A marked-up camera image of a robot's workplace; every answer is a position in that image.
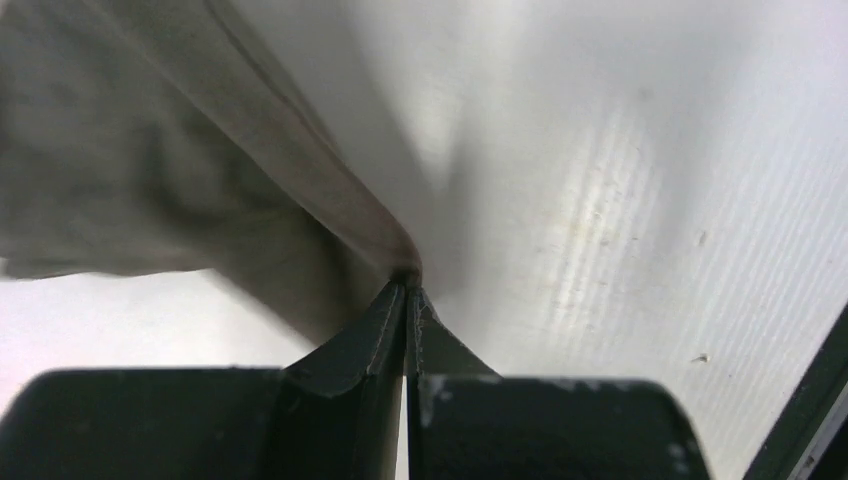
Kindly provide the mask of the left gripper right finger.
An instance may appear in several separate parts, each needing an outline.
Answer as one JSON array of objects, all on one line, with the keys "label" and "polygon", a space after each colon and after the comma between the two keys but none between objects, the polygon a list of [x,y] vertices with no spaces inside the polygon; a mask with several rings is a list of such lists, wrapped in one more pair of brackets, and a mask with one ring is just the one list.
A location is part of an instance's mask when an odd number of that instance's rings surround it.
[{"label": "left gripper right finger", "polygon": [[507,377],[407,297],[413,479],[706,479],[675,398],[641,379]]}]

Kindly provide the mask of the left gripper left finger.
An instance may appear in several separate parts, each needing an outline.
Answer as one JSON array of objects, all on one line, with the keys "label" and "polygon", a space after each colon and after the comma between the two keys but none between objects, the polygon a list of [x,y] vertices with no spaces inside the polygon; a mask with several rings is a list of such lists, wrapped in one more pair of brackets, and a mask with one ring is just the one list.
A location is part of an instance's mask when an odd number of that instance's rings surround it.
[{"label": "left gripper left finger", "polygon": [[53,370],[1,421],[5,479],[391,479],[406,290],[286,368]]}]

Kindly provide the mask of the olive underwear beige waistband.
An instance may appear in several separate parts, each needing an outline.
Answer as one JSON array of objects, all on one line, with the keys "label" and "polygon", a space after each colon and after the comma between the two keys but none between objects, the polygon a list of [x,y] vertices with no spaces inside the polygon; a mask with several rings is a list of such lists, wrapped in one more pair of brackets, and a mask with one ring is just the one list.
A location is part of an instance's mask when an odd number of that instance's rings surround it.
[{"label": "olive underwear beige waistband", "polygon": [[2,275],[205,269],[320,344],[421,260],[232,2],[3,2]]}]

